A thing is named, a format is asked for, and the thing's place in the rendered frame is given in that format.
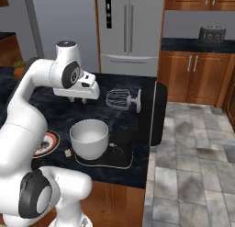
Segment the stainless steel fridge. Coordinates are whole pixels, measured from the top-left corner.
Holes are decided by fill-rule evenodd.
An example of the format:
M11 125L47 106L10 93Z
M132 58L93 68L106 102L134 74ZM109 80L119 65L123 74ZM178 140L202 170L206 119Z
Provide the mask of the stainless steel fridge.
M155 77L164 0L97 0L103 74Z

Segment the wooden base cupboards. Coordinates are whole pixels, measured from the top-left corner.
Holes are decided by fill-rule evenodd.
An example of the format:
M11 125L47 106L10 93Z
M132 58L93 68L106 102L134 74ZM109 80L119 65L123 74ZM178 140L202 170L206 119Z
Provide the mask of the wooden base cupboards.
M234 63L231 53L160 51L158 81L171 102L221 108Z

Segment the wooden island cupboard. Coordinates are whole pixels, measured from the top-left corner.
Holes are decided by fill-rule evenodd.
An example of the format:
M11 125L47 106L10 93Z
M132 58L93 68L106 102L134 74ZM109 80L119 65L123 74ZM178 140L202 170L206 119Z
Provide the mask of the wooden island cupboard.
M7 216L7 227L142 227L146 182L126 185L93 181L89 176L57 181L59 197L36 219Z

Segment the red-rimmed patterned plate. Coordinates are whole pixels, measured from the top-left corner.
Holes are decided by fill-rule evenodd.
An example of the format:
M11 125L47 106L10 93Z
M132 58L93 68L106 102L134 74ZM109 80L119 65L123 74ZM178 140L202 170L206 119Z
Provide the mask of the red-rimmed patterned plate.
M61 137L56 131L47 131L34 158L40 158L52 153L60 144Z

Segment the white mixer bowl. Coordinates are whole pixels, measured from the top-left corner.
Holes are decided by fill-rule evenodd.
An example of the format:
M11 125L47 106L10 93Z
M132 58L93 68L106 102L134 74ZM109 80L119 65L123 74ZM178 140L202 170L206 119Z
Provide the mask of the white mixer bowl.
M98 119L85 119L70 129L72 148L85 160L99 158L108 146L108 126Z

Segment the wooden side cupboard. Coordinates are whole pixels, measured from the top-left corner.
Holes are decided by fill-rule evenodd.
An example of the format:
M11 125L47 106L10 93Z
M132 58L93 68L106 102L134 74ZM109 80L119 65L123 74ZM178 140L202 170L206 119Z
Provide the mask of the wooden side cupboard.
M235 132L235 78L230 80L222 110L227 115L229 123Z

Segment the black stand mixer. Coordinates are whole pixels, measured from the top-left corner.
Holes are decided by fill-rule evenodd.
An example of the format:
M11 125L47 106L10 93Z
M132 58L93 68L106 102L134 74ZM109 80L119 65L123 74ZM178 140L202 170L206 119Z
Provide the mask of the black stand mixer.
M167 88L161 83L145 85L141 89L141 110L135 118L129 118L126 128L115 128L110 134L106 151L95 160L75 156L80 165L129 169L133 161L133 144L155 146L162 141L162 130L167 103ZM117 148L111 148L113 142Z

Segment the wooden corner base cupboard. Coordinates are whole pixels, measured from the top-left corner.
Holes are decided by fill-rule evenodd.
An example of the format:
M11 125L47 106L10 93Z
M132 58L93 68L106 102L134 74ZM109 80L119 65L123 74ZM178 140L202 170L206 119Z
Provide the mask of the wooden corner base cupboard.
M0 32L0 66L12 67L21 60L17 35L14 32Z

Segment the wooden wall cupboards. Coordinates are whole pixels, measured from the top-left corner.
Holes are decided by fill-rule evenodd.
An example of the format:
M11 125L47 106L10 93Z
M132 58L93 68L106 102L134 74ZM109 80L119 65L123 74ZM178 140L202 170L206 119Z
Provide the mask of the wooden wall cupboards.
M166 0L165 9L235 11L235 0Z

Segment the dark grey toaster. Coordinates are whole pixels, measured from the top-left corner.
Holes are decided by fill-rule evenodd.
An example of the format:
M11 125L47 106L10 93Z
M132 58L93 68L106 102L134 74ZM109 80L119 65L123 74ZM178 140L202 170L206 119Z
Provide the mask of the dark grey toaster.
M221 26L204 26L199 31L199 41L206 44L222 43L226 35L226 29Z

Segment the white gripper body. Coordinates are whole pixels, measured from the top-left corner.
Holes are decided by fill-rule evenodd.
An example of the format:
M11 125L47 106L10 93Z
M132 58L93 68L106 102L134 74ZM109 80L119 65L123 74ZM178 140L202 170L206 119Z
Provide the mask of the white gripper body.
M53 93L56 96L66 96L82 99L98 99L100 95L100 90L97 81L94 81L92 85L77 82L69 89L54 88Z

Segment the potted green plant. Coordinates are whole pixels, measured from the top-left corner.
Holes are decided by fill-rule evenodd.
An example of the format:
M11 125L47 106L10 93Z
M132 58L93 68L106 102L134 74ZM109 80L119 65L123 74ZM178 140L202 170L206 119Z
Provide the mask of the potted green plant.
M26 66L26 61L18 61L15 62L13 67L14 67L14 77L19 80L23 74L24 67Z

